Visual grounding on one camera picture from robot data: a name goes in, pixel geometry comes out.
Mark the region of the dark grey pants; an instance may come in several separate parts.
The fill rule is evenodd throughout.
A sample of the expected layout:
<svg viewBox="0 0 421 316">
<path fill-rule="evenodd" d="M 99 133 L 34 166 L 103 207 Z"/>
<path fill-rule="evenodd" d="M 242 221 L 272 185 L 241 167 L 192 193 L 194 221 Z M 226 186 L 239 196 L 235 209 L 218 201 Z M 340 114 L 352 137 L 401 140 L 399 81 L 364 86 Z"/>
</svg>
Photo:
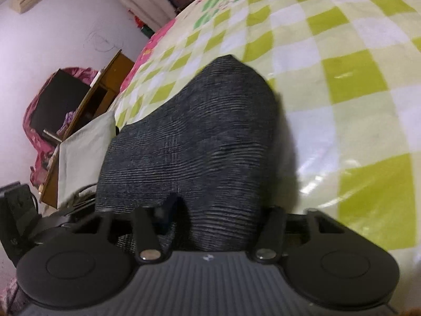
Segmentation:
<svg viewBox="0 0 421 316">
<path fill-rule="evenodd" d="M 251 67 L 218 57 L 106 152 L 96 208 L 130 213 L 179 197 L 164 251 L 242 251 L 264 208 L 292 205 L 297 156 L 281 97 Z"/>
</svg>

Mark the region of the white cloth on bedside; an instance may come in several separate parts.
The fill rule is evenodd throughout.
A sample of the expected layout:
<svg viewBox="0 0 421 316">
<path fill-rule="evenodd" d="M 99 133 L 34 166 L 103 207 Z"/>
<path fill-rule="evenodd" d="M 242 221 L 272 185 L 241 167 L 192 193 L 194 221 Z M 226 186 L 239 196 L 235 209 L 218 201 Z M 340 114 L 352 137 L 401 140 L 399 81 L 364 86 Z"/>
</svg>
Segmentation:
<svg viewBox="0 0 421 316">
<path fill-rule="evenodd" d="M 115 113 L 108 111 L 63 141 L 58 152 L 58 209 L 72 205 L 79 192 L 98 183 L 106 151 L 115 137 Z"/>
</svg>

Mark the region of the black box on table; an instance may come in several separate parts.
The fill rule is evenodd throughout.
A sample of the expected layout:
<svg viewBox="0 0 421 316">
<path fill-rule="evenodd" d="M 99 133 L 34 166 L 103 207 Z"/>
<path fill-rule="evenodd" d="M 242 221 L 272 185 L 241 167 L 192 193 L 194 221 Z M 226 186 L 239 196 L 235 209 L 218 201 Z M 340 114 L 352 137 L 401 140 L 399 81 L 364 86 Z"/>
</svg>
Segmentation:
<svg viewBox="0 0 421 316">
<path fill-rule="evenodd" d="M 75 111 L 90 85 L 59 69 L 41 93 L 30 120 L 30 127 L 45 138 L 44 130 L 57 133 L 66 114 Z"/>
</svg>

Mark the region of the wooden bedside table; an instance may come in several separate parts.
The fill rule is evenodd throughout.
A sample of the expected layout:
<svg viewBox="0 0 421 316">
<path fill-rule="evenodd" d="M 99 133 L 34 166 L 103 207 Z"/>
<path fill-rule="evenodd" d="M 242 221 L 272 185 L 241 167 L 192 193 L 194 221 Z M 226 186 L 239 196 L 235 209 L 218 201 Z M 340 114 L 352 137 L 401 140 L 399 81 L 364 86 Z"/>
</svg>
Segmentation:
<svg viewBox="0 0 421 316">
<path fill-rule="evenodd" d="M 125 56 L 122 50 L 118 50 L 111 61 L 98 71 L 64 134 L 58 136 L 44 131 L 45 135 L 60 144 L 90 121 L 107 112 L 133 65 L 134 62 Z M 39 201 L 54 208 L 58 199 L 58 151 L 59 148 L 56 148 L 51 156 L 46 178 L 38 189 Z"/>
</svg>

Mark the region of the green checkered floral bedsheet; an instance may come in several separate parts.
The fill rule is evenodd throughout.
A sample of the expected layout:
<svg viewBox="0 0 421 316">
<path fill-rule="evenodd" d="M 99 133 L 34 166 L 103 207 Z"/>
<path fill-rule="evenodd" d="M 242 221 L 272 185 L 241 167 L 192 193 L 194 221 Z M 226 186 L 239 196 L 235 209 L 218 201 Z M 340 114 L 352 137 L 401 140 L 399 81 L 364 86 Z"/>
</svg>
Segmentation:
<svg viewBox="0 0 421 316">
<path fill-rule="evenodd" d="M 112 107 L 136 122 L 231 54 L 280 95 L 295 146 L 283 191 L 398 261 L 420 306 L 420 0 L 196 0 L 138 57 Z"/>
</svg>

